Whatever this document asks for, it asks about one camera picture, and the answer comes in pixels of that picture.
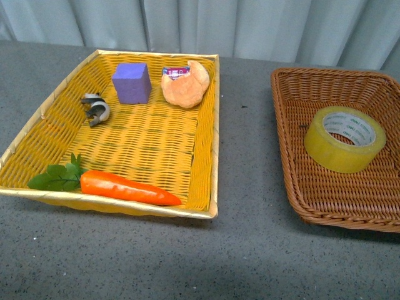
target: purple block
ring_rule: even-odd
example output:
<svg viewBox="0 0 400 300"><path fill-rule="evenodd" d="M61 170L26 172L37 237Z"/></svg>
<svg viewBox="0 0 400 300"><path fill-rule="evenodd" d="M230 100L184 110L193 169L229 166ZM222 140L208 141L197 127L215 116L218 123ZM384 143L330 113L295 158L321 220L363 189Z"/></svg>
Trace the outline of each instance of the purple block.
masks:
<svg viewBox="0 0 400 300"><path fill-rule="evenodd" d="M118 64L112 83L121 104L149 102L151 83L148 65L144 62Z"/></svg>

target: basket weave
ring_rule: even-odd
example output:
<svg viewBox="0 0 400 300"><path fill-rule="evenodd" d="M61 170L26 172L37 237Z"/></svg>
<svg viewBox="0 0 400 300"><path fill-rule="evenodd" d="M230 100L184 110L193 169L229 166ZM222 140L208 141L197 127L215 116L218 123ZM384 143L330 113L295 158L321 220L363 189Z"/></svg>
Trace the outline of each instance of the basket weave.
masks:
<svg viewBox="0 0 400 300"><path fill-rule="evenodd" d="M200 105L167 103L161 89L164 66L199 61L210 75ZM119 63L147 63L152 91L148 104L121 105L111 81ZM80 99L100 93L111 108L106 122L90 128ZM83 61L35 112L0 159L0 193L54 205L107 213L213 218L217 215L219 58L97 50ZM179 207L119 201L80 192L26 187L49 164L82 155L82 167L152 184L178 196Z"/></svg>
<svg viewBox="0 0 400 300"><path fill-rule="evenodd" d="M281 68L271 75L289 202L309 223L400 232L400 85L368 71ZM387 143L363 171L321 167L303 139L318 110L347 106L375 119Z"/></svg>

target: white curtain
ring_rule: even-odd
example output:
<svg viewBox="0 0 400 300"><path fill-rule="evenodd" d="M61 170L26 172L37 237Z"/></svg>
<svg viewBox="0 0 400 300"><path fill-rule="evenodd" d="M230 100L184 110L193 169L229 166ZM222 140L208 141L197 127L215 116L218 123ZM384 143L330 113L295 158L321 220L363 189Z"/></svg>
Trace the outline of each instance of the white curtain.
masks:
<svg viewBox="0 0 400 300"><path fill-rule="evenodd" d="M400 70L400 0L0 0L0 39Z"/></svg>

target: toy croissant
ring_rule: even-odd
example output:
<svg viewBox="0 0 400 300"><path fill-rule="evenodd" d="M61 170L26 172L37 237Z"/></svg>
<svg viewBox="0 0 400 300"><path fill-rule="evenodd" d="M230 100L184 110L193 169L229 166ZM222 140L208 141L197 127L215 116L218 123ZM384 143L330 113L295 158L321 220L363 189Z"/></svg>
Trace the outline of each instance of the toy croissant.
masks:
<svg viewBox="0 0 400 300"><path fill-rule="evenodd" d="M210 84L209 74L206 68L197 61L187 61L190 71L172 80L167 74L162 75L162 93L167 102L192 108L203 99L204 93Z"/></svg>

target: yellow tape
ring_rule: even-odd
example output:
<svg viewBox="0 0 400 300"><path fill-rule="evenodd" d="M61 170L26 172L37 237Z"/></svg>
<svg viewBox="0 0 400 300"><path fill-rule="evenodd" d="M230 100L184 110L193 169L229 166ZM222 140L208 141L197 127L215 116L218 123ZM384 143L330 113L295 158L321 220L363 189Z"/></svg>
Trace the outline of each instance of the yellow tape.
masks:
<svg viewBox="0 0 400 300"><path fill-rule="evenodd" d="M330 133L340 134L354 145L338 141ZM385 132L373 118L342 106L319 110L304 138L307 153L321 166L339 173L362 171L385 144Z"/></svg>

